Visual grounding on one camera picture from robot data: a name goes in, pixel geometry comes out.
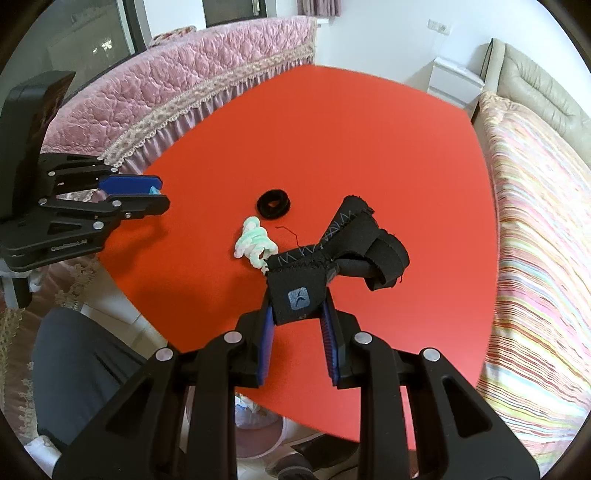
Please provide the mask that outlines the pink trash bin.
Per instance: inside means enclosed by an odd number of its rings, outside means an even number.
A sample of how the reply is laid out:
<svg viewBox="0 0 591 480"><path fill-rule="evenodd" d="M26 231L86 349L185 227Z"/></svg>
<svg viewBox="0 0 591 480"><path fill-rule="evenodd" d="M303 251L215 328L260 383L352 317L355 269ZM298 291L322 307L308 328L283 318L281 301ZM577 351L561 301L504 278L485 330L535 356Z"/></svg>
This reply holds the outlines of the pink trash bin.
<svg viewBox="0 0 591 480"><path fill-rule="evenodd" d="M263 408L245 395L235 395L235 444L239 460L263 458L280 447L321 435L321 431Z"/></svg>

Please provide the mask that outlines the pink quilted bed cover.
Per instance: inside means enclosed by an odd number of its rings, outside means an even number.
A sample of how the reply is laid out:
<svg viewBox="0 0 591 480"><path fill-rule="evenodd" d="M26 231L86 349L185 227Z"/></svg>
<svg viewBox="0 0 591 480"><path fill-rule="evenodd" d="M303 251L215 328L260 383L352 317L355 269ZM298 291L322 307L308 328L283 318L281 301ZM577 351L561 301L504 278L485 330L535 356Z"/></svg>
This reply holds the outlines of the pink quilted bed cover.
<svg viewBox="0 0 591 480"><path fill-rule="evenodd" d="M162 34L69 99L41 150L96 156L122 173L142 173L232 99L313 63L315 38L317 23L304 16ZM27 308L1 308L1 411L23 444L37 435L32 347L41 319L57 306L80 309L99 268L93 255L44 267Z"/></svg>

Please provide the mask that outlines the striped bed sheet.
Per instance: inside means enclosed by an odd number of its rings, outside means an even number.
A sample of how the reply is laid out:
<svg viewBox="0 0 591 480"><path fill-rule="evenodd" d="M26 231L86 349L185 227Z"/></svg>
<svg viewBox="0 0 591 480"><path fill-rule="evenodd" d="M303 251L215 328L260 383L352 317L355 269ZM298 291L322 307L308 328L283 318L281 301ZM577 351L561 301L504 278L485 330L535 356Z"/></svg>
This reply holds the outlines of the striped bed sheet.
<svg viewBox="0 0 591 480"><path fill-rule="evenodd" d="M479 107L499 270L478 390L547 472L590 411L590 170L531 109Z"/></svg>

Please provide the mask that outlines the dark trouser leg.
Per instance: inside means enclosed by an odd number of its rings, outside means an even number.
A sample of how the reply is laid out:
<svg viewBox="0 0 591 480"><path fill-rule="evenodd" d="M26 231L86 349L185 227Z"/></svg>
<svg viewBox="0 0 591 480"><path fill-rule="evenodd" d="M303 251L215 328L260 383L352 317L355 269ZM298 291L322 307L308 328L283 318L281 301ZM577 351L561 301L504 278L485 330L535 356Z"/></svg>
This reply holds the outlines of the dark trouser leg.
<svg viewBox="0 0 591 480"><path fill-rule="evenodd" d="M65 450L145 358L82 313L52 309L32 351L37 431Z"/></svg>

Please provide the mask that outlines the dark window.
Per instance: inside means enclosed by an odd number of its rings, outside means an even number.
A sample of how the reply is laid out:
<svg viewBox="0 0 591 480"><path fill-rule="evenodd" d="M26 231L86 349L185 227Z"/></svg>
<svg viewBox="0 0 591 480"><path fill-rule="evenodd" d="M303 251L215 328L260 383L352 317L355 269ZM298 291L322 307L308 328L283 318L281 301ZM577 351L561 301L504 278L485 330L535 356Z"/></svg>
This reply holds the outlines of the dark window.
<svg viewBox="0 0 591 480"><path fill-rule="evenodd" d="M75 73L73 93L160 34L270 15L273 1L50 1L26 32L1 41L1 96L51 70Z"/></svg>

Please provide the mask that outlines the black right shoe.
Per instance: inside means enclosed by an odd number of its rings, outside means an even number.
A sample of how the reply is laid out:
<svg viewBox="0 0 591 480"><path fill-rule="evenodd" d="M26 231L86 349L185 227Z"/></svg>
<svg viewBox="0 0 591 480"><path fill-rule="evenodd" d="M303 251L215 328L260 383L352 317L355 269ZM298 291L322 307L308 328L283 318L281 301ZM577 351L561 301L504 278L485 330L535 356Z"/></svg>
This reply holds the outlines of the black right shoe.
<svg viewBox="0 0 591 480"><path fill-rule="evenodd" d="M322 434L278 450L264 470L273 479L349 479L359 448L358 442Z"/></svg>

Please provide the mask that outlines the red table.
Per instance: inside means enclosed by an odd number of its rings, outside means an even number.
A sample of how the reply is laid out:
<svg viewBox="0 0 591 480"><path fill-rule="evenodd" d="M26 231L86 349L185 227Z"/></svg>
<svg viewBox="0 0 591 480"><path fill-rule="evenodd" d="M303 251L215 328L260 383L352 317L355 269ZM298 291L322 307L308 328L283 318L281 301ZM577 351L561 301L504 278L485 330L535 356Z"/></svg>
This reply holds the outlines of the red table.
<svg viewBox="0 0 591 480"><path fill-rule="evenodd" d="M339 310L392 347L439 349L471 382L484 362L496 299L497 220L467 113L414 88L301 66L246 91L166 150L150 173L169 209L123 222L100 261L180 351L262 305L266 280L235 258L242 223L270 189L290 210L266 222L281 250L318 242L342 199L360 196L410 264L393 288L339 277Z"/></svg>

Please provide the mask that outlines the pink curtain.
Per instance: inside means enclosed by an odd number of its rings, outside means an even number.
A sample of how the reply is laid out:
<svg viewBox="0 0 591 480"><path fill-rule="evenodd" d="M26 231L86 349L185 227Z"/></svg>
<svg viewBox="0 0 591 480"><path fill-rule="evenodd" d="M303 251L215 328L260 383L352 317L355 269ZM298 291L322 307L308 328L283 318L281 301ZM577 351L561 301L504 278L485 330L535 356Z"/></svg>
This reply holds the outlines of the pink curtain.
<svg viewBox="0 0 591 480"><path fill-rule="evenodd" d="M311 17L339 17L341 1L339 0L298 0L298 13Z"/></svg>

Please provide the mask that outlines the white nightstand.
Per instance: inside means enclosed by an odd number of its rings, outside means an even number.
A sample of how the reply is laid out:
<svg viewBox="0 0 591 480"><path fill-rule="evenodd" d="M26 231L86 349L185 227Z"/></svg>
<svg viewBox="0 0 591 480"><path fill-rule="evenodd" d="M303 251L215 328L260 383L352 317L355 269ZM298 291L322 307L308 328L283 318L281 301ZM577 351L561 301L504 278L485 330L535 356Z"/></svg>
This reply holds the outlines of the white nightstand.
<svg viewBox="0 0 591 480"><path fill-rule="evenodd" d="M484 81L454 61L436 57L432 64L427 93L466 111L476 106Z"/></svg>

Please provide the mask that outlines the beige leather headboard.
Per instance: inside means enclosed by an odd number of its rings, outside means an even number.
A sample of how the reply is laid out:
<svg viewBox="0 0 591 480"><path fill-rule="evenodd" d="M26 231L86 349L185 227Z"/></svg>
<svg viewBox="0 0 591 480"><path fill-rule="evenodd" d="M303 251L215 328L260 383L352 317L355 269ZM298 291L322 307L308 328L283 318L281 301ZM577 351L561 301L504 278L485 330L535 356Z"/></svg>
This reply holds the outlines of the beige leather headboard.
<svg viewBox="0 0 591 480"><path fill-rule="evenodd" d="M590 164L590 117L537 63L512 45L493 38L480 76L483 91L532 110Z"/></svg>

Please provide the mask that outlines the white wall socket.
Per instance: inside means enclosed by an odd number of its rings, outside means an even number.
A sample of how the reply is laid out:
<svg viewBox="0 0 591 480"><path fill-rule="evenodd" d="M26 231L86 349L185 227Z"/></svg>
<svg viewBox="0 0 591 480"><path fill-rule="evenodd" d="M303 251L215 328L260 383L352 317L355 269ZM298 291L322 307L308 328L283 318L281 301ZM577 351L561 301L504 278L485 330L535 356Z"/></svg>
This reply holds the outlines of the white wall socket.
<svg viewBox="0 0 591 480"><path fill-rule="evenodd" d="M429 19L428 28L438 34L449 36L451 33L451 27L445 23Z"/></svg>

